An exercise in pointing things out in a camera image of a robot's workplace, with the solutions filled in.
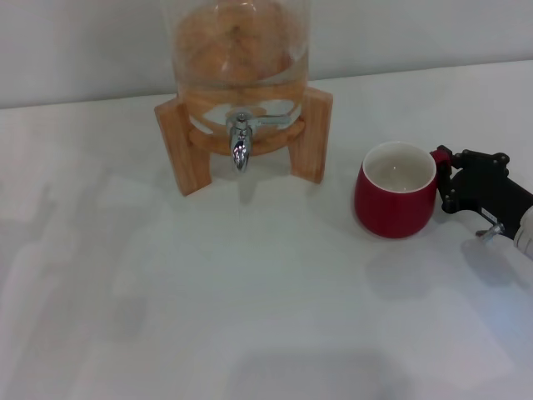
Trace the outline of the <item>chrome faucet with lever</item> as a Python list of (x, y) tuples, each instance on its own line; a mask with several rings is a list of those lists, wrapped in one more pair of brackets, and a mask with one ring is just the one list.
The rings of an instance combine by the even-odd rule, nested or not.
[(226, 120), (229, 148), (232, 161), (238, 172), (247, 169), (252, 155), (252, 139), (255, 131), (263, 126), (286, 127), (291, 121), (287, 114), (255, 116), (246, 109), (232, 113)]

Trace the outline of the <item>red cup with white inside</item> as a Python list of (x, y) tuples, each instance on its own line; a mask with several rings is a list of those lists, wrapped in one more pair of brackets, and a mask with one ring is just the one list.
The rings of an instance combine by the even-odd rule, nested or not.
[(445, 150), (427, 152), (405, 142), (377, 145), (363, 158), (356, 180), (354, 210), (359, 222), (383, 238), (418, 233), (434, 210), (438, 167), (450, 165)]

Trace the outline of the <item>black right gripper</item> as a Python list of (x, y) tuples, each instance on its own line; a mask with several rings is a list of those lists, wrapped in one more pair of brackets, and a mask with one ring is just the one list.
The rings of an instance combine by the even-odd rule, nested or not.
[[(517, 233), (524, 214), (533, 207), (533, 193), (510, 180), (506, 173), (510, 157), (503, 152), (488, 154), (472, 150), (453, 153), (440, 145), (435, 150), (436, 182), (445, 213), (473, 211), (503, 233)], [(494, 167), (504, 172), (480, 168)], [(460, 170), (451, 178), (451, 168)]]

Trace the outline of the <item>wooden dispenser stand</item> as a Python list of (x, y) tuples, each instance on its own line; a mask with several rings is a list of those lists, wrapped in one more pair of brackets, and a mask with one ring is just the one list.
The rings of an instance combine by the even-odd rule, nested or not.
[[(332, 105), (330, 93), (308, 87), (301, 116), (295, 122), (255, 131), (249, 159), (288, 148), (291, 174), (320, 183), (326, 167)], [(155, 107), (155, 114), (181, 194), (187, 196), (211, 184), (210, 156), (232, 158), (227, 132), (208, 134), (194, 127), (186, 105), (177, 97)]]

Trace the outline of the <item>clear glass water dispenser jar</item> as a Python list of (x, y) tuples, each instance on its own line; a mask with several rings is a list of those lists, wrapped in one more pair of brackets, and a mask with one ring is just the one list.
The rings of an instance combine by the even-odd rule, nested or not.
[(301, 115), (310, 0), (161, 0), (179, 98), (192, 125), (226, 133), (236, 112)]

